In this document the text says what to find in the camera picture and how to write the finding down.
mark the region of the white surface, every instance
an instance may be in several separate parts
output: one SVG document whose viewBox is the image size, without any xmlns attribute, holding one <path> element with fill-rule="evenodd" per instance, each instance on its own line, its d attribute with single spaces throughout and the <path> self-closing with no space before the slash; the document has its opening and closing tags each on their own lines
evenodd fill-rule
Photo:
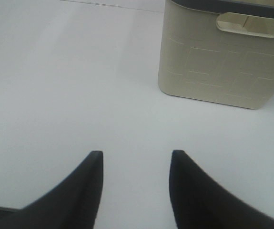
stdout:
<svg viewBox="0 0 274 229">
<path fill-rule="evenodd" d="M 83 2 L 88 4 L 100 4 L 107 6 L 124 7 L 129 9 L 164 12 L 164 0 L 63 0 Z"/>
<path fill-rule="evenodd" d="M 0 0 L 0 206 L 21 208 L 104 151 L 97 229 L 176 228 L 173 149 L 274 217 L 274 96 L 247 110 L 163 94 L 162 13 Z"/>
</svg>

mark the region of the beige storage bin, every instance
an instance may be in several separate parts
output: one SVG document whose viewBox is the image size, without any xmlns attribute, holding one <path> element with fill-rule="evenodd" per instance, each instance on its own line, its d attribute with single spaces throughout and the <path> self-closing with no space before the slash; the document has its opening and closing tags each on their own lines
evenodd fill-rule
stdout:
<svg viewBox="0 0 274 229">
<path fill-rule="evenodd" d="M 159 87 L 260 108 L 274 94 L 274 0 L 166 0 Z"/>
</svg>

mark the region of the embossed pattern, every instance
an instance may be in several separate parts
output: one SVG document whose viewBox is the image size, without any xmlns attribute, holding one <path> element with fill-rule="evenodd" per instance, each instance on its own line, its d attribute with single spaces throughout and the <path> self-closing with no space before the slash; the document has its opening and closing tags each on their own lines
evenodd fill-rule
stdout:
<svg viewBox="0 0 274 229">
<path fill-rule="evenodd" d="M 274 93 L 274 39 L 220 31 L 217 17 L 166 0 L 159 87 L 180 97 L 260 108 Z"/>
</svg>

